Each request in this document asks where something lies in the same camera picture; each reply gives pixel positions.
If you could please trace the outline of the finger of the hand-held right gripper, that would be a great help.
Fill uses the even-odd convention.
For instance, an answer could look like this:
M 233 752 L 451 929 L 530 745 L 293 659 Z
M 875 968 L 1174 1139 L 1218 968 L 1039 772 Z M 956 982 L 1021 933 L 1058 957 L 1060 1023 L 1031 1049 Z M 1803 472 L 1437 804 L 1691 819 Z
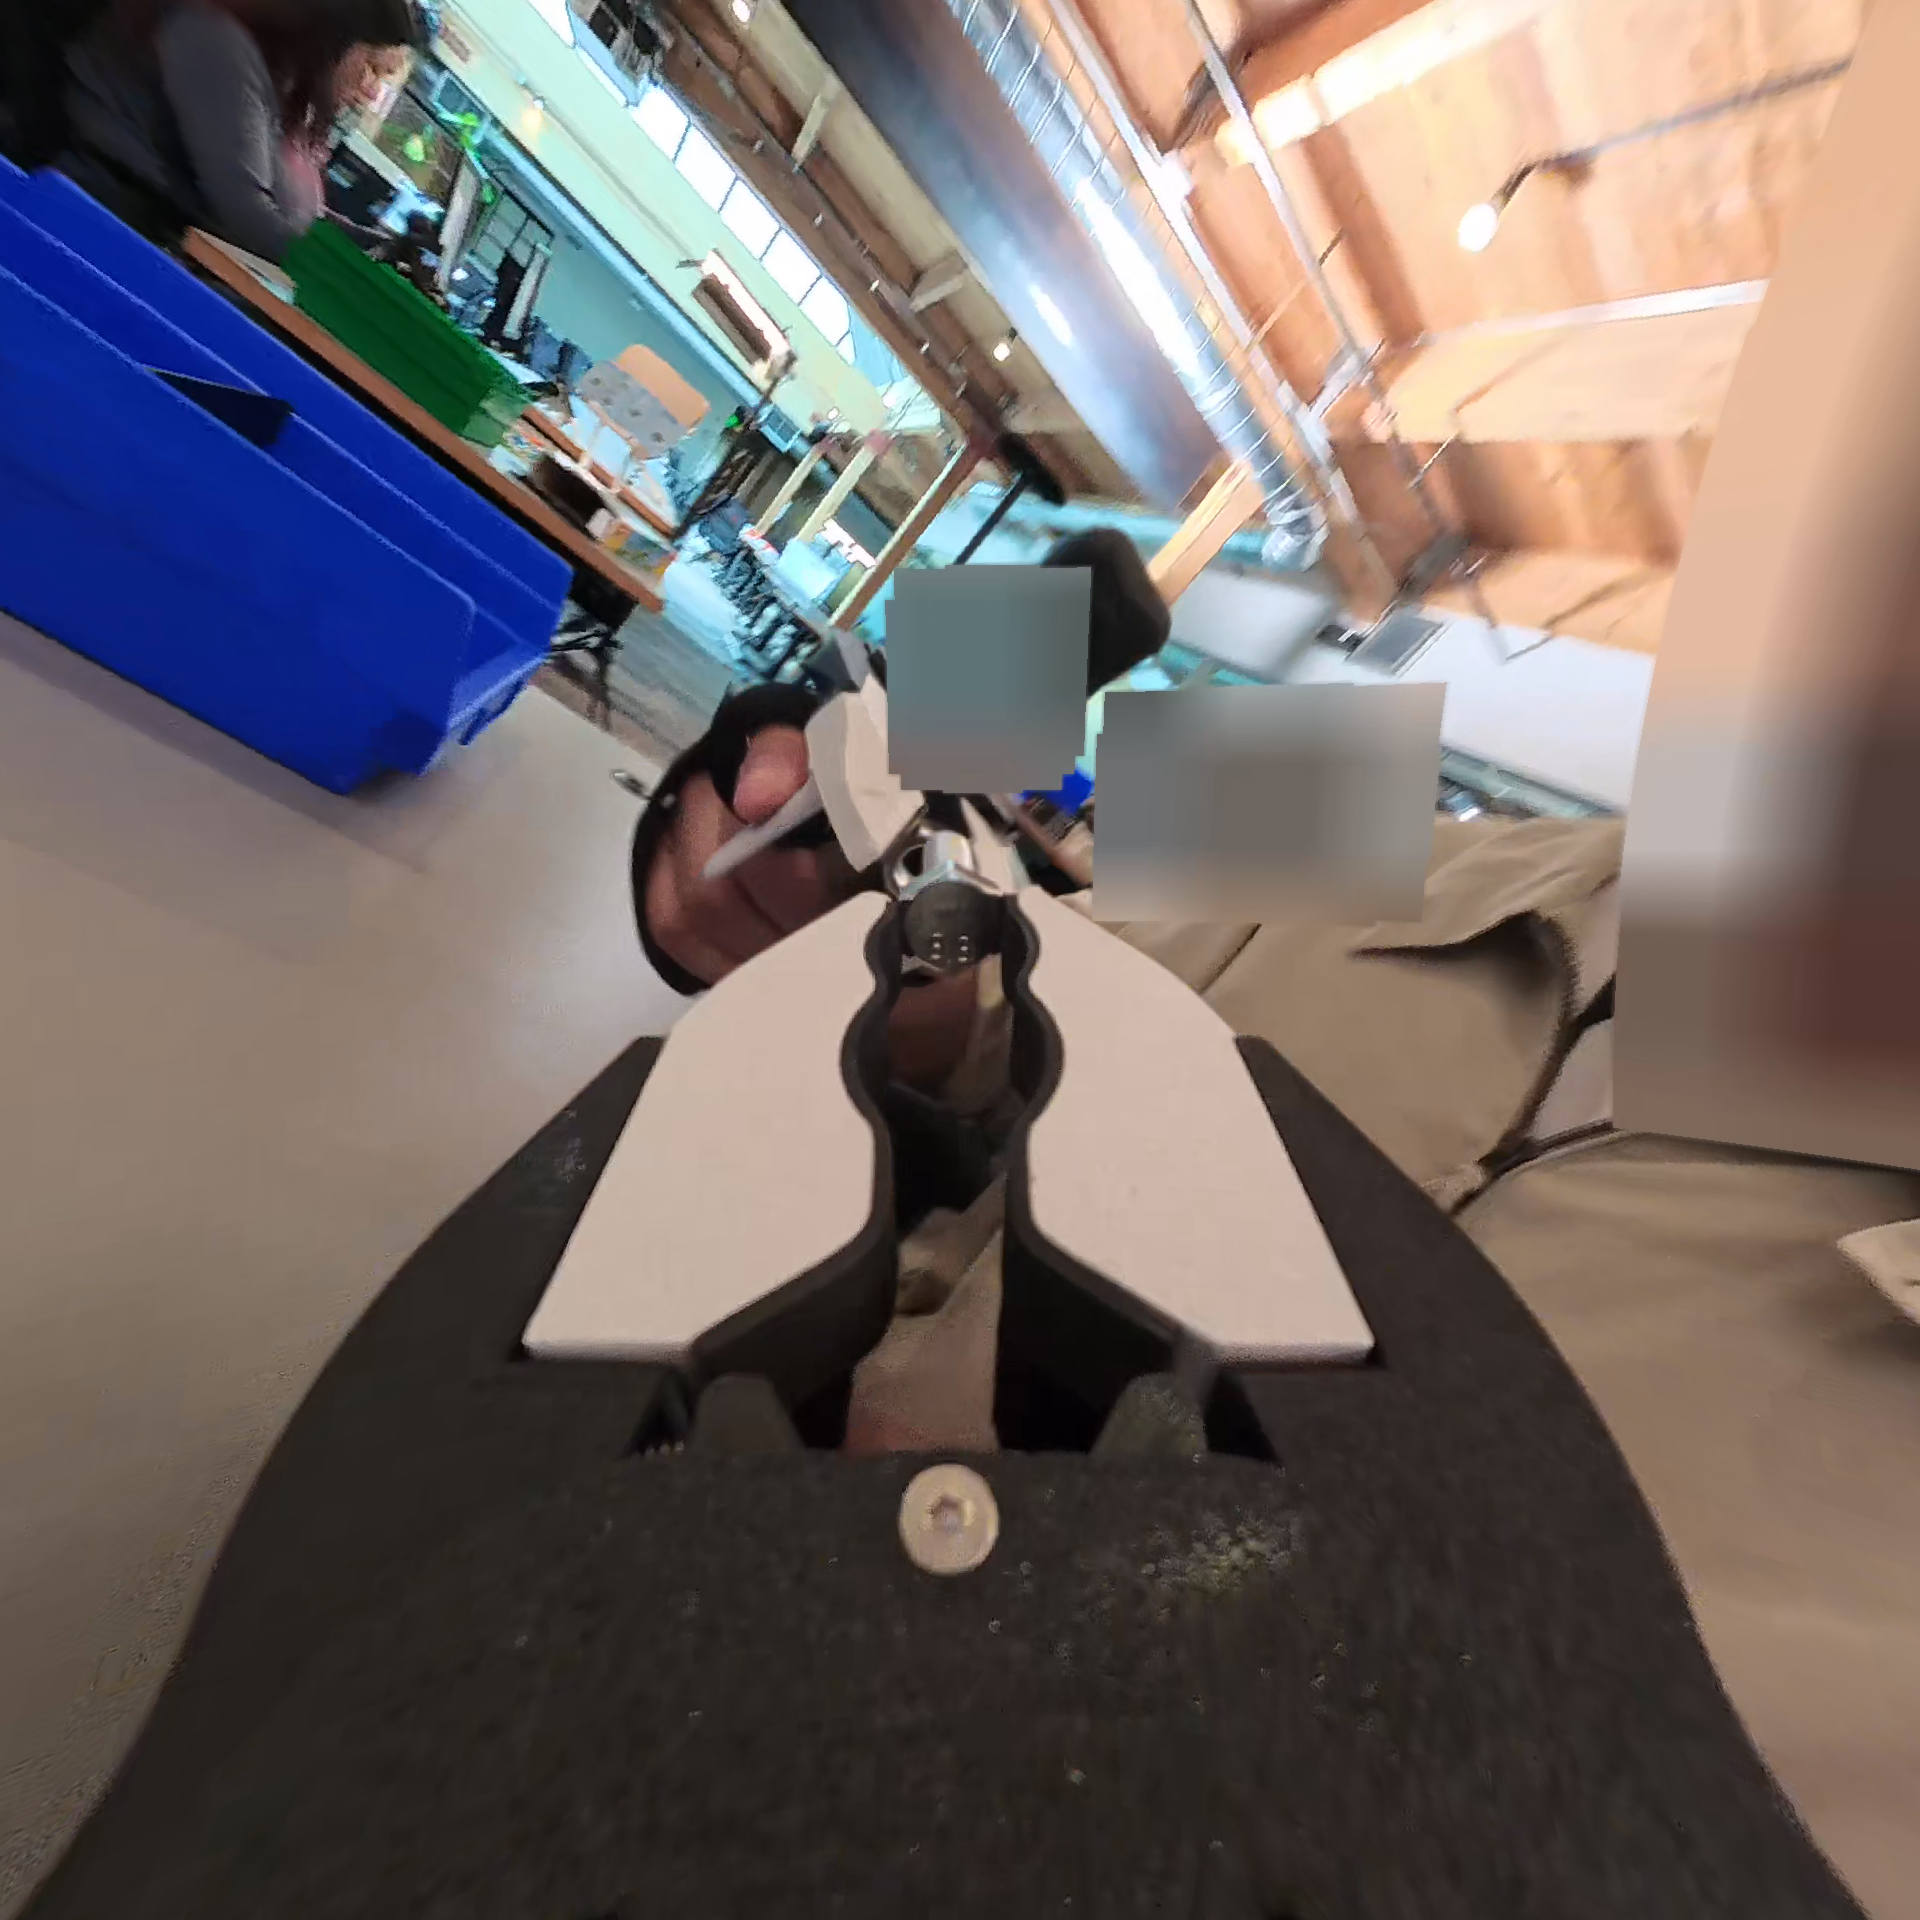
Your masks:
M 883 686 L 834 695 L 805 728 L 807 780 L 765 822 L 715 851 L 706 879 L 730 877 L 762 853 L 815 821 L 849 863 L 877 868 L 886 891 L 923 891 L 935 881 L 927 863 L 935 829 L 926 797 L 901 783 L 890 759 L 890 716 Z

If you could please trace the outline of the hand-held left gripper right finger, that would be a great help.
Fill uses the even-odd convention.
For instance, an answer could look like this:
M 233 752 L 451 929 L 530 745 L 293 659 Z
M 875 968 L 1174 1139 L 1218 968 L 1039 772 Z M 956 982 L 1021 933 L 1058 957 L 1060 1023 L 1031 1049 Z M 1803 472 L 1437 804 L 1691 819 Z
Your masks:
M 1140 1375 L 1377 1355 L 1241 1045 L 1154 957 L 1039 891 L 1006 910 L 1021 1104 L 1006 1144 L 998 1360 L 1086 1413 Z

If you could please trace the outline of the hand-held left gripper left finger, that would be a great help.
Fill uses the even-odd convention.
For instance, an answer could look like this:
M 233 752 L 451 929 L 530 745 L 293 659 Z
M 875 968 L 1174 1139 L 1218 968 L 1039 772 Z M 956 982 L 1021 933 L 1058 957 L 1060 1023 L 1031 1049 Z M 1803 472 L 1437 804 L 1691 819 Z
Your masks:
M 862 893 L 713 987 L 663 1038 L 521 1345 L 732 1375 L 805 1413 L 897 1303 L 879 1116 L 901 979 L 892 903 Z

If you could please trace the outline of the steel hex bolt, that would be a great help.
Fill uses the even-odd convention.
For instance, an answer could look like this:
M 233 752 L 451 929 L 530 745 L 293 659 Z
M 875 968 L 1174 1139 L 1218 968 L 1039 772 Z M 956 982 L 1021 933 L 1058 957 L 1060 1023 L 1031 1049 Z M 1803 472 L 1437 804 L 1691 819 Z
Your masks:
M 996 957 L 1015 899 L 965 877 L 935 879 L 916 893 L 901 895 L 901 989 L 918 992 Z

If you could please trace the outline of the blue bin with black divider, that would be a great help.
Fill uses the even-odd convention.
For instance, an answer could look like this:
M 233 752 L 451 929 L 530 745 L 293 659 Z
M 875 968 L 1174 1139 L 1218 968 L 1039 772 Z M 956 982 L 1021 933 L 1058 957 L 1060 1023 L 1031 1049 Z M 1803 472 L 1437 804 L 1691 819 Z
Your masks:
M 347 795 L 470 745 L 569 564 L 62 175 L 4 161 L 3 601 Z

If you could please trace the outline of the person's right hand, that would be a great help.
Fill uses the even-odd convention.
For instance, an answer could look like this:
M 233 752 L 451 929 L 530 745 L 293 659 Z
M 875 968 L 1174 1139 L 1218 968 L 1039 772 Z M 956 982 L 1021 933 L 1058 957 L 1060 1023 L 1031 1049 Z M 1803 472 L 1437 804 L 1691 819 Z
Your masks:
M 753 741 L 732 799 L 708 772 L 694 772 L 669 807 L 646 811 L 657 841 L 635 851 L 633 893 L 661 979 L 689 975 L 701 992 L 858 891 L 859 876 L 834 843 L 763 847 L 708 876 L 732 841 L 771 822 L 807 780 L 803 733 L 777 727 Z

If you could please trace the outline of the black floor lamp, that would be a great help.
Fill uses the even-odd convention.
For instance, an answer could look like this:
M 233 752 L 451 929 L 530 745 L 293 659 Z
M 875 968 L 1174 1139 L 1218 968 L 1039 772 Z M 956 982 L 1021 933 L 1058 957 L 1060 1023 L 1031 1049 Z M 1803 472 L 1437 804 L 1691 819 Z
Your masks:
M 1067 502 L 1067 491 L 1060 478 L 1021 435 L 1002 429 L 993 445 L 993 459 L 1006 468 L 1006 487 L 973 531 L 971 539 L 967 539 L 953 556 L 953 566 L 969 564 L 978 549 L 998 531 L 1027 494 L 1049 510 L 1058 510 Z

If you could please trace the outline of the wooden side table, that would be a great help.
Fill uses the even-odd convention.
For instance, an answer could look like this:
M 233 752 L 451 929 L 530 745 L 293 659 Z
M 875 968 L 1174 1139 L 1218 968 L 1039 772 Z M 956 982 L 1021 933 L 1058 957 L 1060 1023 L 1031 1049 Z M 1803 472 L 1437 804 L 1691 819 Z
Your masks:
M 637 608 L 646 615 L 661 615 L 665 611 L 665 596 L 652 577 L 605 551 L 588 531 L 561 516 L 518 478 L 491 465 L 489 454 L 479 445 L 445 429 L 417 399 L 406 398 L 358 353 L 334 340 L 324 327 L 284 297 L 266 260 L 246 251 L 235 251 L 202 228 L 187 228 L 182 237 L 182 262 L 210 276 L 213 284 L 250 311 L 253 323 L 278 334 L 287 348 L 300 352 L 303 360 L 338 389 L 362 399 L 439 465 L 459 476 L 468 489 L 500 508 L 541 545 L 562 556 L 574 590 L 585 590 L 588 593 L 582 601 L 585 613 L 602 615 L 611 613 L 615 604 L 621 604 L 625 611 L 611 621 L 613 632 Z

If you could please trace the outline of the green crate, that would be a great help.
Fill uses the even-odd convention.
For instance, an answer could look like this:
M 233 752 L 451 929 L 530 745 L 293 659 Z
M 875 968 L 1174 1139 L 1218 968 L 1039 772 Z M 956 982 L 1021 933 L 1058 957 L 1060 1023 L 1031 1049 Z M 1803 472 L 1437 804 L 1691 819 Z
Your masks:
M 310 227 L 286 248 L 281 269 L 297 311 L 439 424 L 479 447 L 507 439 L 529 404 L 517 374 L 343 227 Z

